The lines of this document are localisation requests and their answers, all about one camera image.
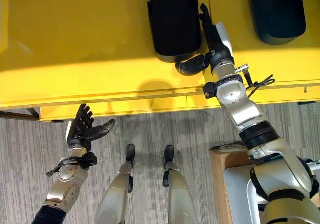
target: robot leg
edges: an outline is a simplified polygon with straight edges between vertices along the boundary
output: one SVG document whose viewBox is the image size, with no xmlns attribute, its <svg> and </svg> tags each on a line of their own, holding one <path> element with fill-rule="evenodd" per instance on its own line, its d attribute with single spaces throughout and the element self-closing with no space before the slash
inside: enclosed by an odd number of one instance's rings
<svg viewBox="0 0 320 224">
<path fill-rule="evenodd" d="M 168 145 L 164 151 L 163 186 L 169 187 L 168 224 L 196 224 L 197 214 L 190 189 L 173 162 L 175 149 Z"/>
<path fill-rule="evenodd" d="M 125 163 L 121 166 L 119 174 L 104 194 L 95 216 L 95 224 L 125 223 L 128 193 L 132 192 L 134 186 L 131 170 L 134 166 L 135 155 L 136 148 L 134 144 L 129 144 L 126 148 Z"/>
</svg>

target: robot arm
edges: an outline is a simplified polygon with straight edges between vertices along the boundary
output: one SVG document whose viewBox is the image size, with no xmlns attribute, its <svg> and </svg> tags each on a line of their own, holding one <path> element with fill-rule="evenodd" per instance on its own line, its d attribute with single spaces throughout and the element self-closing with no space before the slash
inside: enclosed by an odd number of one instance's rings
<svg viewBox="0 0 320 224">
<path fill-rule="evenodd" d="M 90 152 L 91 141 L 108 134 L 116 121 L 111 119 L 104 125 L 93 128 L 93 113 L 89 110 L 89 106 L 82 104 L 76 118 L 69 122 L 66 134 L 68 157 L 62 158 L 53 170 L 47 172 L 48 176 L 59 172 L 58 180 L 50 189 L 32 224 L 63 223 L 67 212 L 79 197 L 80 188 L 88 177 L 89 167 L 97 164 L 97 157 Z"/>
<path fill-rule="evenodd" d="M 270 76 L 261 83 L 253 84 L 248 65 L 235 68 L 231 43 L 223 25 L 212 24 L 204 4 L 201 10 L 203 14 L 200 19 L 209 53 L 202 55 L 202 62 L 199 62 L 199 55 L 185 63 L 177 63 L 177 70 L 184 75 L 193 75 L 196 74 L 195 70 L 211 66 L 213 82 L 203 87 L 205 97 L 217 97 L 248 148 L 249 157 L 258 163 L 250 175 L 257 192 L 269 200 L 264 212 L 264 223 L 320 224 L 320 211 L 310 200 L 316 180 L 286 141 L 277 134 L 258 106 L 250 100 L 256 89 L 275 80 Z M 249 96 L 240 72 L 244 73 L 248 88 L 255 87 Z"/>
</svg>

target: cardboard box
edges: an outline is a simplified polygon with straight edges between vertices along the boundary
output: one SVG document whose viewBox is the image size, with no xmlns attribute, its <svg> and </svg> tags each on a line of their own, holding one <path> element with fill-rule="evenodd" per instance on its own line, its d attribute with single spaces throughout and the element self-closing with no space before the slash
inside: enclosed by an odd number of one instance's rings
<svg viewBox="0 0 320 224">
<path fill-rule="evenodd" d="M 224 181 L 224 170 L 250 165 L 253 162 L 249 160 L 247 149 L 239 144 L 214 147 L 209 152 L 217 220 L 220 224 L 233 224 Z"/>
</svg>

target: black cable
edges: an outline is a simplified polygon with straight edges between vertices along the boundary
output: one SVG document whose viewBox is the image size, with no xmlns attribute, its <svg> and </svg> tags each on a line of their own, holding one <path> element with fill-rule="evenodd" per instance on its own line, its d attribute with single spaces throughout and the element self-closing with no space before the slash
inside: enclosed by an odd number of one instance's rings
<svg viewBox="0 0 320 224">
<path fill-rule="evenodd" d="M 260 83 L 254 82 L 254 84 L 249 85 L 249 87 L 246 88 L 247 90 L 252 88 L 252 87 L 255 87 L 255 89 L 252 90 L 252 92 L 248 95 L 248 98 L 250 98 L 258 90 L 258 88 L 273 84 L 276 81 L 274 78 L 272 78 L 273 76 L 274 75 L 272 74 L 272 75 L 270 75 L 268 78 L 266 78 L 264 81 L 262 81 Z"/>
</svg>

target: yellow table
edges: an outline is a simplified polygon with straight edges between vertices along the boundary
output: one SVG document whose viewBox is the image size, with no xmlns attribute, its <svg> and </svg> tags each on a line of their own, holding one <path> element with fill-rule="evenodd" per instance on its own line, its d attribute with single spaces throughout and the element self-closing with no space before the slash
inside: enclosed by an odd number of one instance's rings
<svg viewBox="0 0 320 224">
<path fill-rule="evenodd" d="M 218 107 L 202 94 L 209 69 L 184 77 L 156 58 L 147 1 L 1 0 L 0 110 L 41 107 L 54 120 L 83 102 L 96 116 Z M 274 74 L 257 103 L 320 100 L 320 0 L 303 1 L 305 34 L 272 46 L 258 40 L 248 0 L 199 0 L 224 22 L 237 66 L 249 63 L 254 81 Z"/>
</svg>

